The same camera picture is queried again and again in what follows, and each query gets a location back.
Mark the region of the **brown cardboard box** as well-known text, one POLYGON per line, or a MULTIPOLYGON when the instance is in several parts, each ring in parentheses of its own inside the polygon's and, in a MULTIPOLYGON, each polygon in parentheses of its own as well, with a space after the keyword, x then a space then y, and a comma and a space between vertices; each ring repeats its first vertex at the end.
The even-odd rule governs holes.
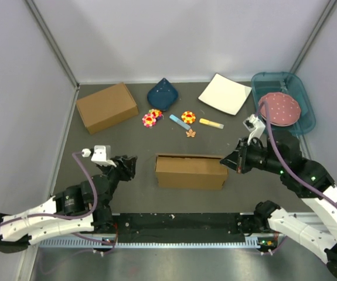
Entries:
POLYGON ((158 186, 166 189, 218 191, 229 172, 216 155, 158 154, 155 175, 158 186))
POLYGON ((76 107, 91 135, 139 114, 137 104, 124 83, 80 98, 76 107))

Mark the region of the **closed brown cardboard box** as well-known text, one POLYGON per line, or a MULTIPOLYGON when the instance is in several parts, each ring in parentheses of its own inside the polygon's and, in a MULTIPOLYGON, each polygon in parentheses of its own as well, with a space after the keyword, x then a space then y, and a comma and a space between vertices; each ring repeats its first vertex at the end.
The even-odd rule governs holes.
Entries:
POLYGON ((139 114, 137 104, 124 83, 80 98, 76 107, 91 135, 139 114))

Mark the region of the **yellow chalk stick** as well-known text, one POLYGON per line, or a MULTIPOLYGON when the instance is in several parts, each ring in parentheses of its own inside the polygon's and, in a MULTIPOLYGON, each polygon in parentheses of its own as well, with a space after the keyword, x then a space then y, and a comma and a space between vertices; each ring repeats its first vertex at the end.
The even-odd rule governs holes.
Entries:
POLYGON ((207 125, 207 126, 211 126, 211 127, 218 128, 218 129, 224 128, 223 124, 213 122, 213 121, 210 121, 210 120, 207 120, 207 119, 204 119, 204 118, 201 118, 199 120, 199 123, 202 124, 202 125, 207 125))

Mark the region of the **rainbow flower plush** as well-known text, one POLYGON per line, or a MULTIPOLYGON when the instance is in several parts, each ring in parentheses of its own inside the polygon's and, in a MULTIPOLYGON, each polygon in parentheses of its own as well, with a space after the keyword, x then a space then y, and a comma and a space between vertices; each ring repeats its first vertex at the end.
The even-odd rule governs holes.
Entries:
POLYGON ((153 117, 156 119, 156 120, 160 120, 163 118, 163 114, 160 110, 158 109, 150 109, 148 111, 149 114, 153 115, 153 117))

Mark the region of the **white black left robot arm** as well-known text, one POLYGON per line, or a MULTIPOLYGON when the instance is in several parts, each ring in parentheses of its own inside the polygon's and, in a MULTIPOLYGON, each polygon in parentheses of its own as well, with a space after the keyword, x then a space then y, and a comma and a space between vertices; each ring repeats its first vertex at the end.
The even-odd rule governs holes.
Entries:
POLYGON ((85 171, 86 180, 66 188, 20 214, 0 213, 0 252, 16 253, 49 238, 81 233, 115 234, 110 202, 121 181, 135 177, 137 157, 116 156, 98 165, 99 174, 85 171))

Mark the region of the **small brown leaf toy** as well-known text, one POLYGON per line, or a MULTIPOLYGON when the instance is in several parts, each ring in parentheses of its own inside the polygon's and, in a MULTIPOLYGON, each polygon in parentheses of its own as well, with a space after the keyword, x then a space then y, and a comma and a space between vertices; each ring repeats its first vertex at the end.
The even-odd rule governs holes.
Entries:
POLYGON ((186 136, 188 138, 194 138, 196 136, 196 132, 193 131, 192 129, 190 129, 190 130, 186 131, 186 136))

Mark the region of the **orange flower plush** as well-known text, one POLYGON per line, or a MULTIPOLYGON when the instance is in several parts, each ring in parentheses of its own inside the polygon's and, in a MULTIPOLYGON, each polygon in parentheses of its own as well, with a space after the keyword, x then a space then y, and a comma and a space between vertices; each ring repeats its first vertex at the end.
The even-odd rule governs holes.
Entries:
POLYGON ((181 119, 186 124, 192 124, 196 121, 196 116, 192 111, 185 111, 181 115, 181 119))

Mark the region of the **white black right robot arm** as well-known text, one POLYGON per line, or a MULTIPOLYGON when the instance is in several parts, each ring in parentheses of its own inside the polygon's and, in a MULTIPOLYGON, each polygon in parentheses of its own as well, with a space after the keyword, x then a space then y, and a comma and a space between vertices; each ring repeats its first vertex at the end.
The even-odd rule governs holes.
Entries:
POLYGON ((254 225, 261 232, 279 232, 307 248, 337 279, 337 187, 323 165, 303 157, 294 135, 274 131, 266 145, 258 138, 251 142, 241 138, 220 163, 238 174, 256 168, 279 175, 282 184, 318 216, 328 232, 300 221, 269 200, 256 205, 254 225))

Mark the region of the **white square plate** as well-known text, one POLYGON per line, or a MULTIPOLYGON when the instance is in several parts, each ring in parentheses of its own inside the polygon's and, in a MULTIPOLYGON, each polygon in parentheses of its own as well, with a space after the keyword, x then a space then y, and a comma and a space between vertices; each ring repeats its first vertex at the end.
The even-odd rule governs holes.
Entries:
POLYGON ((229 115, 236 115, 246 102, 251 87, 216 73, 198 100, 229 115))

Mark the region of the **dark blue ceramic bowl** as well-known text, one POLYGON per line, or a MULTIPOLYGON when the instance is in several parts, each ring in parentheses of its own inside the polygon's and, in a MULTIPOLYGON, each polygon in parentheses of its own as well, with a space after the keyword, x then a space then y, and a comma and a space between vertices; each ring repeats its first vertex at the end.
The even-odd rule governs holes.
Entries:
POLYGON ((147 101, 151 107, 160 111, 170 109, 178 97, 178 91, 166 78, 163 78, 147 93, 147 101))

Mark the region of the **teal plastic bin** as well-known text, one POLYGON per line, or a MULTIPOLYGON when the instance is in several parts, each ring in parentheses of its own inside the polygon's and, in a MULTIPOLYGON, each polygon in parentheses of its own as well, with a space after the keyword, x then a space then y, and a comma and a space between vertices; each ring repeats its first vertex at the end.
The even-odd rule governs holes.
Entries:
POLYGON ((267 101, 268 109, 262 108, 260 116, 270 114, 275 130, 286 129, 294 135, 312 131, 316 118, 302 81, 293 73, 262 72, 251 79, 252 95, 256 108, 267 101))

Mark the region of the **pink dotted plate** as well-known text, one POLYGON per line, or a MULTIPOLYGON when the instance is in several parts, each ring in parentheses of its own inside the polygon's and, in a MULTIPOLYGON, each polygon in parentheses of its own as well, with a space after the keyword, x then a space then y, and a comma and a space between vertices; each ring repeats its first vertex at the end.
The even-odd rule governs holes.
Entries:
POLYGON ((282 92, 270 92, 261 97, 258 105, 266 101, 270 114, 270 122, 275 126, 291 126, 295 124, 301 115, 299 103, 288 94, 282 92))

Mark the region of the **blue chalk stick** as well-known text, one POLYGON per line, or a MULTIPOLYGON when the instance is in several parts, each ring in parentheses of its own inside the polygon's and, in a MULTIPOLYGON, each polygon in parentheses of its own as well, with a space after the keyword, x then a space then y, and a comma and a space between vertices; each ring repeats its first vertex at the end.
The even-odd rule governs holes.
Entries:
POLYGON ((178 124, 179 126, 181 126, 182 128, 184 128, 185 130, 189 131, 191 129, 190 125, 186 124, 185 122, 183 122, 183 120, 179 119, 177 116, 171 114, 169 116, 169 119, 171 121, 173 121, 174 123, 178 124))

